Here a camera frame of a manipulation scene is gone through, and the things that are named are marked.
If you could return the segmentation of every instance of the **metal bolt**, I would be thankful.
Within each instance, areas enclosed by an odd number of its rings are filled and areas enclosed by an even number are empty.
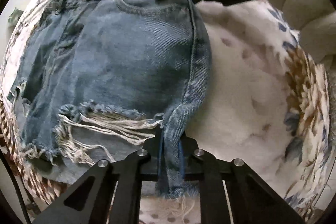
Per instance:
[[[108,161],[107,160],[100,160],[100,161],[98,161],[98,166],[99,167],[105,167],[105,166],[107,166],[108,165]]]
[[[235,164],[235,166],[243,166],[244,165],[244,161],[242,159],[234,159],[233,163]]]
[[[204,150],[203,150],[203,149],[196,149],[196,150],[194,151],[194,154],[195,154],[196,156],[203,156],[203,155],[204,155]]]
[[[140,156],[140,157],[144,157],[148,154],[148,151],[146,149],[140,149],[138,150],[137,154]]]

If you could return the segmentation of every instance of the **denim seam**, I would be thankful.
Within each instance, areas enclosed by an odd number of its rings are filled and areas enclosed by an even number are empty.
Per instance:
[[[79,0],[71,0],[71,1],[75,1],[76,3],[75,4],[68,3],[68,0],[62,0],[62,2],[60,2],[60,0],[50,0],[41,15],[39,26],[41,27],[42,24],[46,22],[47,17],[53,12],[63,13],[66,10],[72,10],[78,8]]]
[[[141,14],[141,15],[159,15],[164,13],[171,13],[175,10],[182,10],[184,7],[178,4],[166,5],[160,8],[141,8],[132,6],[124,2],[124,0],[115,0],[118,8],[127,13]]]
[[[193,43],[192,43],[192,52],[191,52],[191,58],[190,58],[190,70],[189,70],[189,79],[188,79],[188,83],[186,85],[186,88],[185,88],[185,91],[184,91],[184,95],[183,95],[183,98],[182,98],[182,102],[177,105],[174,110],[171,112],[170,116],[169,116],[169,119],[166,123],[166,125],[170,122],[172,122],[172,118],[174,118],[174,112],[181,106],[181,105],[184,105],[185,104],[185,96],[188,92],[188,89],[191,85],[191,81],[193,80],[194,78],[194,66],[193,66],[193,63],[194,63],[194,53],[195,53],[195,50],[196,50],[196,47],[197,47],[197,44],[198,44],[198,39],[196,38],[196,25],[195,25],[195,22],[194,22],[194,12],[193,12],[193,9],[192,9],[192,6],[191,6],[191,0],[188,0],[188,3],[189,3],[189,12],[190,12],[190,19],[191,19],[191,23],[192,23],[192,27],[193,27]]]
[[[78,18],[80,18],[80,16],[82,15],[82,13],[85,12],[85,10],[80,10],[80,9],[79,9],[79,10],[77,10],[76,12],[77,12],[77,14],[74,15],[74,18],[73,18],[73,19],[69,19],[68,22],[66,23],[66,26],[64,27],[63,33],[62,33],[62,35],[60,36],[58,43],[55,45],[55,47],[54,47],[54,49],[53,49],[53,57],[54,57],[54,59],[57,59],[57,58],[63,56],[64,54],[66,54],[67,52],[69,52],[71,49],[73,49],[73,47],[74,47],[74,46],[76,45],[76,43],[77,43],[77,40],[78,40],[79,36],[77,36],[77,37],[74,39],[74,41],[71,43],[72,46],[71,46],[68,50],[66,50],[66,51],[64,51],[64,52],[62,52],[62,53],[59,53],[59,52],[58,52],[59,49],[64,48],[64,44],[62,44],[62,41],[64,41],[64,40],[66,39],[66,37],[68,37],[68,33],[67,33],[67,32],[64,32],[64,31],[69,27],[69,24],[72,24],[72,22],[73,22],[74,20],[77,21]]]
[[[64,30],[66,30],[66,28],[68,28],[68,25],[71,24],[71,21],[72,21],[71,19],[69,19],[69,20],[67,21],[66,26],[64,27]],[[68,34],[65,33],[65,32],[62,33],[62,35],[60,36],[60,38],[59,38],[59,40],[58,40],[58,43],[55,45],[55,47],[53,48],[52,52],[50,53],[50,56],[49,56],[49,58],[48,58],[48,60],[47,60],[46,66],[45,66],[45,69],[46,69],[46,68],[48,67],[48,62],[51,63],[51,66],[50,66],[50,72],[46,72],[46,70],[44,70],[44,74],[43,74],[43,79],[44,79],[44,80],[43,80],[43,89],[49,85],[49,79],[50,79],[50,76],[51,76],[51,74],[54,73],[54,71],[55,71],[55,69],[56,69],[56,66],[55,66],[56,60],[57,60],[59,57],[65,55],[65,54],[67,54],[67,53],[69,53],[69,52],[71,51],[71,49],[73,49],[73,47],[71,47],[70,49],[68,49],[68,50],[65,51],[65,52],[62,52],[61,54],[58,53],[58,50],[61,49],[61,48],[63,48],[63,46],[62,46],[62,41],[64,41],[64,40],[66,39],[67,35],[68,35]],[[76,40],[75,40],[72,44],[76,44],[77,39],[78,39],[78,37],[76,37]]]

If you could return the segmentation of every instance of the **ripped hole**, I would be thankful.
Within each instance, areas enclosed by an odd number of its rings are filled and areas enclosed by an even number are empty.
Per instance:
[[[64,157],[70,158],[73,163],[94,165],[95,162],[86,153],[88,150],[102,148],[111,162],[115,162],[112,155],[103,145],[88,145],[75,140],[72,136],[72,127],[86,128],[98,133],[118,136],[133,145],[141,145],[148,138],[155,135],[143,133],[140,130],[154,129],[161,125],[163,119],[131,120],[116,113],[89,113],[84,116],[80,113],[80,120],[85,124],[74,122],[65,115],[59,114],[59,125],[54,128],[59,150]]]

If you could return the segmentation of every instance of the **frayed hem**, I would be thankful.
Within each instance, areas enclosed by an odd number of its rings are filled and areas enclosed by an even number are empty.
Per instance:
[[[7,95],[7,100],[11,102],[13,105],[15,100],[18,98],[19,95],[23,93],[26,88],[27,78],[21,77],[19,84],[14,88],[12,87]]]
[[[121,107],[104,106],[93,101],[85,102],[79,107],[64,105],[58,114],[58,125],[53,129],[60,153],[73,163],[94,165],[95,162],[87,154],[89,150],[101,148],[111,162],[114,158],[103,145],[88,145],[73,138],[72,128],[86,128],[98,133],[118,136],[133,145],[141,145],[155,135],[143,133],[141,130],[154,129],[162,125],[164,114],[159,113],[153,119],[145,119],[137,110],[126,110]]]
[[[177,199],[177,198],[181,198],[182,196],[187,196],[187,197],[192,198],[192,197],[199,195],[199,188],[198,188],[198,184],[188,183],[188,185],[176,187],[170,193],[158,193],[158,195],[165,199]]]
[[[135,109],[125,109],[122,107],[115,107],[113,105],[101,105],[95,103],[93,100],[89,102],[83,102],[79,106],[75,106],[72,104],[66,104],[60,107],[59,114],[65,115],[69,117],[74,122],[80,122],[82,116],[87,116],[89,113],[96,113],[96,114],[119,114],[123,117],[126,117],[131,120],[142,120],[146,118],[144,113],[141,113]],[[157,116],[162,116],[164,118],[164,113],[159,113],[154,116],[154,119]]]
[[[198,195],[188,195],[186,192],[179,197],[167,198],[162,195],[156,199],[154,212],[160,215],[160,218],[173,216],[181,219],[184,223],[185,217],[196,207],[199,206]]]
[[[59,149],[44,148],[41,145],[36,145],[35,140],[27,145],[21,145],[19,152],[22,157],[27,157],[31,160],[39,159],[42,155],[45,155],[52,165],[56,165],[53,159],[60,154]]]

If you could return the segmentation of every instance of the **denim pocket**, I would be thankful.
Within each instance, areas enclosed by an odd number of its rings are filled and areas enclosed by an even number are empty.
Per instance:
[[[159,15],[167,14],[173,11],[185,9],[182,5],[171,3],[166,5],[158,5],[155,7],[139,7],[126,3],[125,0],[115,0],[119,9],[126,13],[142,14],[142,15]]]

